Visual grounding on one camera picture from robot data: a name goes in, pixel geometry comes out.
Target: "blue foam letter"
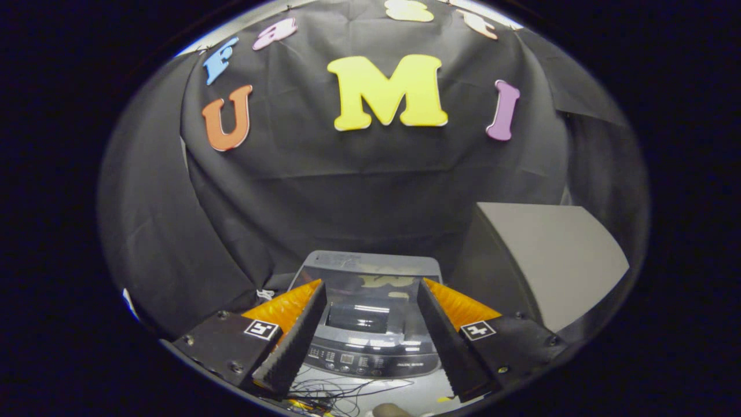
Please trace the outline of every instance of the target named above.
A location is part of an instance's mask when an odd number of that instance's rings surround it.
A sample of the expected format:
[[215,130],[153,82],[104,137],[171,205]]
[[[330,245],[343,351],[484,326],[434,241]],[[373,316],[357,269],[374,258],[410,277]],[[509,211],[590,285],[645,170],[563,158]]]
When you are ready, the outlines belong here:
[[229,62],[227,62],[227,59],[231,57],[232,54],[232,48],[231,46],[236,44],[237,41],[239,41],[239,38],[232,38],[229,42],[225,43],[224,46],[219,48],[212,56],[209,56],[208,59],[206,59],[206,62],[203,63],[203,66],[206,67],[206,72],[208,72],[208,80],[206,80],[206,85],[211,85],[213,80],[216,79],[216,77],[220,76],[225,69],[229,66]]

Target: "orange soft gripper pad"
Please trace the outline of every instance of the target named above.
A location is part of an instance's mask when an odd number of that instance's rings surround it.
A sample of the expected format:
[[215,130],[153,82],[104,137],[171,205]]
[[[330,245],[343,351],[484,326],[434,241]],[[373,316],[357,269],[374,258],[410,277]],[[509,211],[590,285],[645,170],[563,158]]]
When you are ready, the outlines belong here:
[[448,316],[448,320],[456,328],[456,332],[460,330],[461,326],[466,324],[491,320],[492,318],[501,316],[499,312],[454,289],[449,289],[427,278],[425,278],[425,282],[430,287],[433,295],[435,295],[437,303],[440,304],[445,315]]
[[280,345],[283,338],[288,334],[296,319],[304,311],[306,303],[309,302],[316,287],[322,280],[311,281],[300,287],[294,288],[285,294],[275,297],[267,303],[248,310],[242,314],[246,318],[262,320],[275,323],[283,330],[283,336],[278,340],[276,347]]

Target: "orange letter u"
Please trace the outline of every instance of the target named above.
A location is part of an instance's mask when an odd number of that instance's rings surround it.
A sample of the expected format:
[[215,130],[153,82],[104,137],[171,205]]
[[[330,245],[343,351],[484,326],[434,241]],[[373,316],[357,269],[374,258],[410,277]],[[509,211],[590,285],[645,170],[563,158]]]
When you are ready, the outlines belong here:
[[228,151],[241,145],[247,139],[250,131],[250,109],[247,106],[247,96],[252,92],[252,85],[237,88],[229,94],[229,100],[234,102],[234,117],[236,124],[230,134],[224,133],[222,128],[222,107],[224,99],[214,100],[203,108],[203,118],[206,120],[206,135],[211,147],[217,151]]

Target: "yellow letter m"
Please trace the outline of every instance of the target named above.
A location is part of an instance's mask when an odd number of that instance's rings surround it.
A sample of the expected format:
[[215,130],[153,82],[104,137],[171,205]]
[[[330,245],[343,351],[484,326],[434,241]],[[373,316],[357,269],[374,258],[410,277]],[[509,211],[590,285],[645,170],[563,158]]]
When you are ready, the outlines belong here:
[[442,63],[429,55],[407,55],[390,79],[364,56],[336,59],[327,70],[337,74],[340,115],[334,120],[338,131],[365,129],[371,116],[363,111],[362,100],[384,125],[391,124],[402,97],[407,108],[399,119],[407,126],[443,126],[448,115],[440,108],[437,68]]

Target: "black cloth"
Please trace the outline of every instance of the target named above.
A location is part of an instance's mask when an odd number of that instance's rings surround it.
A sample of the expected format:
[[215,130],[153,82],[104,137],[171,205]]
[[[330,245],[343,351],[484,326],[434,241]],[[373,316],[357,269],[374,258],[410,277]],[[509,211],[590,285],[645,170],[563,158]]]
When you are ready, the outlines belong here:
[[[458,254],[479,201],[584,206],[631,268],[641,264],[645,172],[609,95],[530,31],[497,24],[493,41],[455,7],[427,6],[435,19],[421,23],[389,19],[377,1],[306,4],[236,33],[212,85],[203,63],[232,36],[179,57],[132,102],[107,155],[102,191],[115,197],[102,204],[102,235],[116,282],[158,325],[179,335],[219,307],[250,308],[256,289],[285,290],[317,249],[431,256],[445,279],[465,262]],[[296,33],[252,50],[289,17]],[[337,131],[327,64],[366,56],[390,77],[409,54],[441,60],[448,123],[405,126],[402,100],[388,126],[364,103],[370,127]],[[521,94],[507,142],[485,133],[498,79]],[[232,131],[228,97],[244,85],[253,86],[247,139],[215,151],[202,110],[223,99]]]

